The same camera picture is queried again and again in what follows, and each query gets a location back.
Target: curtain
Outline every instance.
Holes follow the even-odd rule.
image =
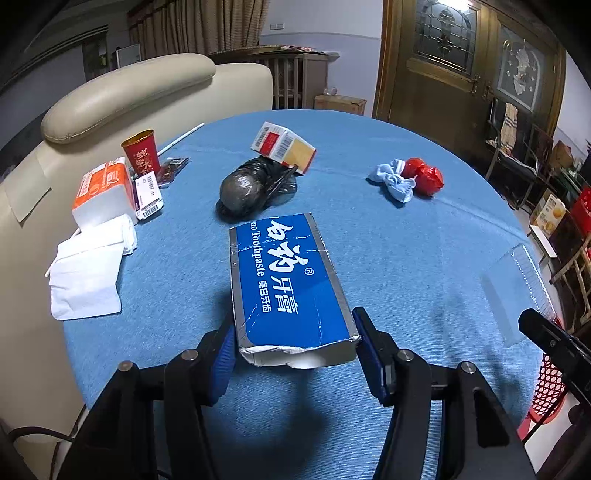
[[[258,45],[269,0],[149,0],[129,11],[142,60]]]

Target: plastic container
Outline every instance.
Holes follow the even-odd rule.
[[[548,291],[524,244],[513,247],[480,278],[506,347],[525,339],[519,331],[519,316],[534,309],[549,321],[556,312]]]

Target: white wall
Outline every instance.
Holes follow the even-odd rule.
[[[285,23],[285,29],[270,30],[276,23]],[[277,32],[381,38],[382,0],[271,0],[262,35]]]
[[[591,141],[591,89],[570,55],[566,54],[564,96],[554,140],[571,147],[575,157],[587,157]]]
[[[86,81],[81,46],[43,63],[0,96],[0,148]]]
[[[271,30],[277,23],[285,28]],[[260,43],[339,52],[329,63],[328,85],[341,95],[365,98],[365,115],[371,116],[381,35],[382,0],[271,0]]]
[[[43,29],[39,37],[23,55],[26,61],[52,46],[76,35],[107,25],[107,52],[109,57],[118,47],[129,46],[127,11],[128,0],[89,0],[57,14]]]

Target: white napkin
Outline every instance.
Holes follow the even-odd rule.
[[[115,282],[121,257],[137,247],[128,215],[101,223],[62,242],[49,272],[51,314],[57,320],[121,311]]]

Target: cream leather sofa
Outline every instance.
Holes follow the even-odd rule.
[[[44,277],[57,244],[76,229],[71,207],[82,175],[123,155],[121,142],[147,128],[162,144],[201,122],[271,106],[266,67],[178,54],[107,73],[47,112],[45,140],[0,184],[0,419],[9,429],[69,433],[83,405]],[[17,447],[43,478],[54,443],[37,441]],[[40,451],[49,453],[41,469]]]

